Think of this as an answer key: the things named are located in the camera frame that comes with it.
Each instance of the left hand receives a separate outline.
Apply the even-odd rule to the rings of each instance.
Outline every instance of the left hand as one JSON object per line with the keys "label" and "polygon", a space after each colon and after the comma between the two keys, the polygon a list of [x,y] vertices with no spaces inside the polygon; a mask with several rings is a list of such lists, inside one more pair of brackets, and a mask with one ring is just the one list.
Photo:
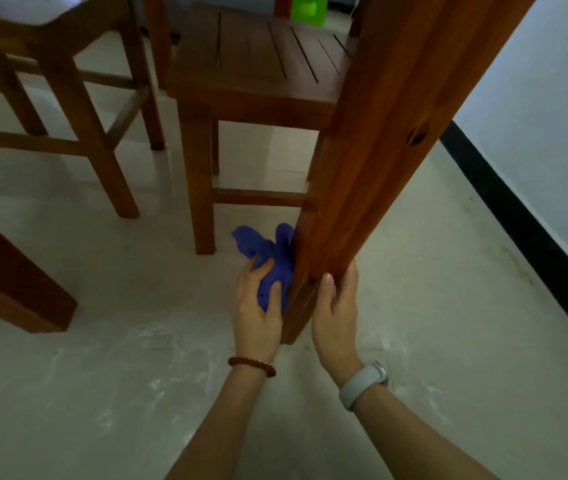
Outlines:
{"label": "left hand", "polygon": [[251,259],[237,277],[237,306],[233,316],[235,355],[271,363],[282,335],[282,285],[279,281],[273,283],[268,311],[264,313],[257,303],[257,293],[275,261],[269,259],[252,270],[254,261]]}

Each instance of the forearm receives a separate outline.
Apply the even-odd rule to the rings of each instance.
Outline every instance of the forearm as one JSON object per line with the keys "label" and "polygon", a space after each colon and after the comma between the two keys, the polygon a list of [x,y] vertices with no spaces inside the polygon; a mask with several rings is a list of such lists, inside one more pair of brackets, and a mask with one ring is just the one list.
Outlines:
{"label": "forearm", "polygon": [[166,480],[231,478],[265,378],[263,371],[247,365],[232,368],[213,407]]}
{"label": "forearm", "polygon": [[396,480],[496,480],[381,384],[364,391],[353,411]]}

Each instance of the tiled floor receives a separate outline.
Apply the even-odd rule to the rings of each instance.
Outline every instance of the tiled floor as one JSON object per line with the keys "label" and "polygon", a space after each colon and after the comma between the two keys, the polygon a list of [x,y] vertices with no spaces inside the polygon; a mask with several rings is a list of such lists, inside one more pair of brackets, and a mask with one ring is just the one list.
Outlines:
{"label": "tiled floor", "polygon": [[[77,58],[127,73],[107,34]],[[46,83],[22,77],[51,135],[72,137]],[[89,85],[110,124],[127,92]],[[77,298],[68,332],[0,320],[0,479],[161,479],[228,371],[230,232],[272,236],[295,209],[216,206],[218,250],[193,252],[174,102],[169,151],[138,118],[117,149],[142,217],[116,217],[88,161],[0,149],[0,231]],[[0,96],[0,128],[20,131]],[[222,122],[223,185],[300,190],[316,134]],[[358,256],[358,347],[400,398],[504,478],[568,478],[568,318],[436,145]],[[389,478],[308,330],[277,357],[241,479]]]}

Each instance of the smartwatch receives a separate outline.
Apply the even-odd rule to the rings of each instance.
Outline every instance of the smartwatch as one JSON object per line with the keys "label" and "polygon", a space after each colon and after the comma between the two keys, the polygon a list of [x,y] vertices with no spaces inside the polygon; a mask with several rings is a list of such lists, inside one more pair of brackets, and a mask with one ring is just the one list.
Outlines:
{"label": "smartwatch", "polygon": [[353,411],[355,400],[366,389],[373,384],[384,384],[388,386],[388,372],[382,367],[382,364],[371,361],[364,366],[364,369],[355,374],[340,391],[340,401],[346,408],[346,411]]}

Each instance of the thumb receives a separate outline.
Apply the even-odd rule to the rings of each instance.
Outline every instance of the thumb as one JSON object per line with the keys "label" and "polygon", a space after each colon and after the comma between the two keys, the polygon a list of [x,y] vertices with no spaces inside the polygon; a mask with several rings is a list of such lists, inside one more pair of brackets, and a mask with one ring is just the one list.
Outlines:
{"label": "thumb", "polygon": [[276,281],[271,286],[269,293],[269,307],[266,311],[268,318],[282,318],[282,283]]}
{"label": "thumb", "polygon": [[325,273],[317,291],[317,302],[313,316],[318,314],[330,314],[333,295],[335,293],[335,281],[330,273]]}

